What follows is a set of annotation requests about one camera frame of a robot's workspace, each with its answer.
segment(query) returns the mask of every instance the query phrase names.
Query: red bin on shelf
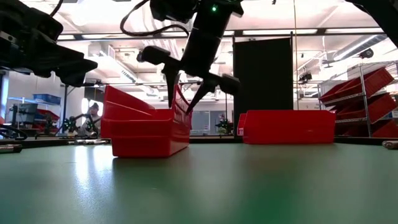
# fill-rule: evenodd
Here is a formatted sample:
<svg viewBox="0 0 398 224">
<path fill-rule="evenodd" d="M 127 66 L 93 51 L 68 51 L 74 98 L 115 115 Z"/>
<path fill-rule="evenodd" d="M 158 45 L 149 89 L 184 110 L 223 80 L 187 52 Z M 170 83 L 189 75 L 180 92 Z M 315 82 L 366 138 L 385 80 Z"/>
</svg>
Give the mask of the red bin on shelf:
<svg viewBox="0 0 398 224">
<path fill-rule="evenodd" d="M 337 96 L 336 92 L 339 91 L 340 89 L 342 89 L 349 82 L 350 81 L 343 82 L 343 83 L 335 85 L 331 90 L 327 91 L 325 94 L 323 94 L 323 96 L 319 97 L 319 100 L 322 103 L 326 103 L 328 101 L 337 99 L 338 96 Z"/>
<path fill-rule="evenodd" d="M 334 113 L 321 110 L 249 110 L 244 122 L 246 144 L 330 144 Z"/>
<path fill-rule="evenodd" d="M 372 125 L 374 138 L 398 138 L 398 127 L 394 120 L 378 121 Z"/>
<path fill-rule="evenodd" d="M 171 109 L 153 106 L 111 86 L 105 89 L 101 137 L 118 157 L 169 157 L 189 145 L 192 112 L 176 85 Z"/>
<path fill-rule="evenodd" d="M 397 107 L 390 94 L 384 93 L 368 99 L 369 119 L 375 123 Z M 365 118 L 366 111 L 363 100 L 359 100 L 337 113 L 338 119 Z"/>
<path fill-rule="evenodd" d="M 366 96 L 371 97 L 377 91 L 381 90 L 386 85 L 390 84 L 394 78 L 386 70 L 386 68 L 380 68 L 373 72 L 369 72 L 364 75 Z M 361 77 L 353 79 L 343 88 L 336 92 L 336 95 L 341 97 L 351 96 L 358 93 L 362 93 Z"/>
</svg>

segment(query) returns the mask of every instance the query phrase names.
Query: person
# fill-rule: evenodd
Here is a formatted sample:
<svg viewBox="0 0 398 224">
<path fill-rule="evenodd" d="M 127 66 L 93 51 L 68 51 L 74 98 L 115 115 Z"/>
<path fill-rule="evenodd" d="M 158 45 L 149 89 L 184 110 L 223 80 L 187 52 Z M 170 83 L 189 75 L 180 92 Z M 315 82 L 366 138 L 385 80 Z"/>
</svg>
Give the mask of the person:
<svg viewBox="0 0 398 224">
<path fill-rule="evenodd" d="M 100 107 L 98 106 L 97 103 L 94 103 L 93 106 L 91 106 L 91 107 L 88 109 L 88 113 L 91 115 L 91 118 L 93 119 L 93 121 L 95 122 L 95 121 L 98 120 L 98 121 L 95 123 L 95 127 L 96 127 L 97 130 L 98 130 L 98 135 L 100 135 L 100 133 L 101 133 L 101 117 L 98 116 L 98 110 L 99 110 L 99 109 L 100 109 Z M 94 130 L 92 130 L 92 129 L 91 129 L 90 131 L 87 131 L 87 130 L 86 130 L 86 128 L 87 128 L 89 122 L 90 122 L 90 119 L 86 118 L 85 123 L 84 123 L 84 124 L 80 127 L 80 129 L 79 129 L 79 132 L 78 132 L 78 135 L 79 135 L 79 136 L 91 136 L 91 135 L 92 135 L 92 133 L 94 132 Z"/>
</svg>

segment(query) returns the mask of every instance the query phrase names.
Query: white wall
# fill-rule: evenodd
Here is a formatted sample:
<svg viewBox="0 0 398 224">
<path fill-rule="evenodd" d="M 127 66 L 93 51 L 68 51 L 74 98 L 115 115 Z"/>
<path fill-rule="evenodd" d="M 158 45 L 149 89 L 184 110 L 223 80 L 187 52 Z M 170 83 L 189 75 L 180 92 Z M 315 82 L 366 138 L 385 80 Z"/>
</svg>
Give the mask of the white wall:
<svg viewBox="0 0 398 224">
<path fill-rule="evenodd" d="M 71 91 L 73 87 L 68 87 L 68 92 Z M 61 99 L 61 108 L 63 111 L 63 102 L 64 102 L 64 94 L 65 94 L 65 87 L 60 87 L 60 96 L 62 96 Z M 85 89 L 84 88 L 75 88 L 70 92 L 70 94 L 67 96 L 67 110 L 66 110 L 66 118 L 69 118 L 70 116 L 78 116 L 81 114 L 81 101 L 85 97 Z M 81 119 L 78 119 L 76 121 L 76 125 L 79 126 L 81 124 Z"/>
<path fill-rule="evenodd" d="M 293 108 L 297 110 L 297 100 L 294 100 Z M 298 101 L 299 110 L 319 110 L 318 99 L 305 99 Z"/>
</svg>

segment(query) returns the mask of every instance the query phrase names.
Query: metal pole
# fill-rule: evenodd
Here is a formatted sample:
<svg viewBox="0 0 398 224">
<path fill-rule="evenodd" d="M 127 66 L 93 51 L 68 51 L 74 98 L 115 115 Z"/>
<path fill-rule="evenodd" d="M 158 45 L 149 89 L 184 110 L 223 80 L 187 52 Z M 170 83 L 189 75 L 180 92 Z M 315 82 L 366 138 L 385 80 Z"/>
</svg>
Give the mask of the metal pole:
<svg viewBox="0 0 398 224">
<path fill-rule="evenodd" d="M 292 67 L 294 69 L 294 44 L 293 44 L 293 38 L 294 38 L 293 37 L 293 31 L 291 31 L 290 32 L 290 46 L 292 46 Z M 295 82 L 295 84 L 296 84 L 296 95 L 297 95 L 297 110 L 300 110 L 300 106 L 299 106 L 299 98 L 300 98 L 300 94 L 299 94 L 299 71 L 297 69 L 297 66 L 298 65 L 296 65 L 296 69 L 295 69 L 295 71 L 296 71 L 296 82 Z"/>
<path fill-rule="evenodd" d="M 63 119 L 62 122 L 60 122 L 60 125 L 63 124 L 63 122 L 66 120 L 67 118 L 67 99 L 68 99 L 68 85 L 65 85 L 65 92 L 63 94 Z"/>
<path fill-rule="evenodd" d="M 365 112 L 366 112 L 366 124 L 368 125 L 369 138 L 371 138 L 372 137 L 372 129 L 371 129 L 372 127 L 371 127 L 371 120 L 369 117 L 368 98 L 366 96 L 365 80 L 363 78 L 362 65 L 359 67 L 359 71 L 361 72 L 361 84 L 362 84 L 363 103 L 364 103 Z"/>
<path fill-rule="evenodd" d="M 228 105 L 227 105 L 227 96 L 225 93 L 225 119 L 228 120 Z"/>
<path fill-rule="evenodd" d="M 321 100 L 319 100 L 319 98 L 321 98 L 321 91 L 320 91 L 320 87 L 319 85 L 317 85 L 318 87 L 318 102 L 319 102 L 319 110 L 322 110 L 322 104 L 321 104 Z"/>
<path fill-rule="evenodd" d="M 235 76 L 235 71 L 236 71 L 236 69 L 235 69 L 235 65 L 236 65 L 236 63 L 235 63 L 235 60 L 236 60 L 236 58 L 235 58 L 235 45 L 236 45 L 236 39 L 235 39 L 235 33 L 234 33 L 234 35 L 232 36 L 232 51 L 233 51 L 233 54 L 232 54 L 232 71 L 234 72 L 233 74 L 233 76 Z M 239 118 L 238 119 L 235 119 L 236 118 L 236 114 L 238 114 L 238 117 L 240 116 L 240 113 L 242 113 L 242 111 L 241 111 L 241 108 L 240 109 L 238 109 L 237 108 L 237 103 L 236 103 L 236 97 L 234 97 L 233 98 L 234 100 L 233 100 L 233 110 L 234 110 L 234 115 L 233 115 L 233 117 L 232 117 L 232 122 L 233 122 L 233 124 L 234 124 L 234 138 L 237 138 L 237 133 L 238 133 L 238 123 L 239 123 Z"/>
</svg>

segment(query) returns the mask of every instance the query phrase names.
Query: ceiling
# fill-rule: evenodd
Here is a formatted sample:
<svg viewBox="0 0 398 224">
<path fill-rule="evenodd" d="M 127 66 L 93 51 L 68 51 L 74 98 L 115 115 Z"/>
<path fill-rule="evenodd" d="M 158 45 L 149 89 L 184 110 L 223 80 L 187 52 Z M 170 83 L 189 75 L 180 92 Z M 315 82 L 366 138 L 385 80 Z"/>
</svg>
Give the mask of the ceiling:
<svg viewBox="0 0 398 224">
<path fill-rule="evenodd" d="M 23 0 L 30 7 L 50 13 L 58 1 L 56 0 Z M 62 4 L 55 19 L 64 26 L 63 34 L 104 34 L 120 33 L 120 20 L 139 1 L 112 0 L 78 0 L 75 3 Z M 246 0 L 242 2 L 245 11 L 242 18 L 232 16 L 227 30 L 258 30 L 258 29 L 321 29 L 340 27 L 378 27 L 375 21 L 344 0 L 298 0 L 293 5 L 293 0 L 277 0 L 272 5 L 272 0 Z M 169 25 L 171 22 L 159 22 L 152 18 L 149 4 L 133 12 L 126 22 L 126 29 L 134 32 L 154 30 Z M 190 29 L 192 22 L 186 24 Z M 256 40 L 275 37 L 255 37 Z M 326 36 L 298 36 L 297 46 L 294 46 L 294 70 L 312 70 L 314 80 L 324 80 L 333 74 L 325 72 L 320 62 L 330 52 L 336 52 L 347 45 L 358 41 L 361 35 L 326 35 Z M 237 37 L 236 41 L 248 41 L 249 37 Z M 130 83 L 131 80 L 123 75 L 123 71 L 134 75 L 138 82 L 159 83 L 163 82 L 161 66 L 149 63 L 139 63 L 136 60 L 138 52 L 147 45 L 157 45 L 171 52 L 175 58 L 180 58 L 185 47 L 186 39 L 147 39 L 147 40 L 102 40 L 81 42 L 59 42 L 74 50 L 85 53 L 90 60 L 99 63 L 96 70 L 87 74 L 88 78 L 102 79 L 111 83 Z M 388 39 L 383 43 L 395 49 Z M 211 71 L 217 74 L 233 74 L 232 38 L 224 38 L 218 49 L 217 59 Z M 182 74 L 182 81 L 193 81 L 197 78 Z M 124 86 L 124 91 L 147 91 L 142 87 Z"/>
</svg>

